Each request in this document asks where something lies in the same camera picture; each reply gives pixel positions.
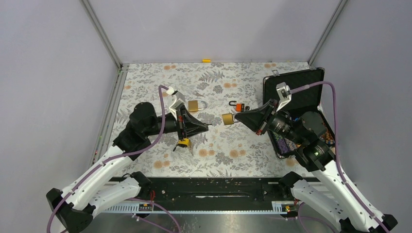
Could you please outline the orange padlock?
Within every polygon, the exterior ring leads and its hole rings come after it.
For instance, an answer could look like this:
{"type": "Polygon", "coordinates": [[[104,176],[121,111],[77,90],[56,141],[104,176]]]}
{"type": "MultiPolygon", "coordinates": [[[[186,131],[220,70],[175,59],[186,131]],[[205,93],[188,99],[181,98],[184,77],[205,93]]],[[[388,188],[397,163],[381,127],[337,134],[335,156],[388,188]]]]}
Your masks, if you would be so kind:
{"type": "Polygon", "coordinates": [[[236,112],[244,112],[245,104],[237,101],[230,101],[229,106],[233,106],[236,112]]]}

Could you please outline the yellow black padlock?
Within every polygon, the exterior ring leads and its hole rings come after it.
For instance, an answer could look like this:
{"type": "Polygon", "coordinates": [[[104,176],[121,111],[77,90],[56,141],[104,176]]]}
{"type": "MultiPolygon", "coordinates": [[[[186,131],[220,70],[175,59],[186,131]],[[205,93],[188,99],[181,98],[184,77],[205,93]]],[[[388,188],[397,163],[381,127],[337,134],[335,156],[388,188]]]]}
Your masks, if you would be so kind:
{"type": "Polygon", "coordinates": [[[176,151],[176,149],[178,147],[187,148],[189,153],[193,154],[193,146],[192,146],[192,142],[189,138],[183,138],[182,140],[179,140],[172,151],[176,151]]]}

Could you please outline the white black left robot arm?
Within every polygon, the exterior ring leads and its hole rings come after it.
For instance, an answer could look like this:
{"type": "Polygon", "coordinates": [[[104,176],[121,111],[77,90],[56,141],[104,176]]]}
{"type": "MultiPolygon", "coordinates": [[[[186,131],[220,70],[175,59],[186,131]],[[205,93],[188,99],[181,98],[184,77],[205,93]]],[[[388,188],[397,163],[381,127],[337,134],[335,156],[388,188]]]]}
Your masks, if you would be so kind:
{"type": "Polygon", "coordinates": [[[135,161],[151,149],[165,133],[177,133],[187,139],[208,131],[208,124],[192,116],[183,104],[178,106],[177,117],[172,113],[157,116],[149,102],[137,104],[129,116],[129,122],[113,141],[107,152],[81,177],[64,189],[51,189],[46,198],[68,233],[80,233],[105,208],[123,200],[149,197],[149,180],[135,172],[130,178],[113,186],[106,193],[98,193],[121,168],[135,161]]]}

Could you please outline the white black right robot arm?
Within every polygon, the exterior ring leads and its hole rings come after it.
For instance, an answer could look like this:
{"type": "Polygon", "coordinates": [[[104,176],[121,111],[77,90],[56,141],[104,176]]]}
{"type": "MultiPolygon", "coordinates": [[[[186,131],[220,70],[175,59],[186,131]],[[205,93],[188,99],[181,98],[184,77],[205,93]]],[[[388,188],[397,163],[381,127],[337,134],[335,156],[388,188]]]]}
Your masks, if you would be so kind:
{"type": "Polygon", "coordinates": [[[234,119],[257,135],[271,131],[297,144],[296,160],[329,190],[333,198],[310,188],[295,172],[281,179],[279,195],[285,200],[294,197],[304,202],[341,233],[390,232],[398,221],[393,215],[376,209],[346,177],[336,152],[320,138],[327,130],[320,114],[305,112],[293,121],[276,107],[276,100],[270,100],[257,109],[235,114],[234,119]]]}

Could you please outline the small brass padlock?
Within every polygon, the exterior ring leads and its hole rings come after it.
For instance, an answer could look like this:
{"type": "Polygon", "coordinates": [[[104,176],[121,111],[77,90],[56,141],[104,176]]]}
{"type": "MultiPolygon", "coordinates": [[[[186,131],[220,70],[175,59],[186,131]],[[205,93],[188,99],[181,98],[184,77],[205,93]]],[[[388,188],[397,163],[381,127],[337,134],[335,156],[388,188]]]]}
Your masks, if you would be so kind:
{"type": "Polygon", "coordinates": [[[239,121],[235,118],[236,114],[226,113],[222,114],[222,121],[225,126],[233,125],[239,123],[239,121]]]}

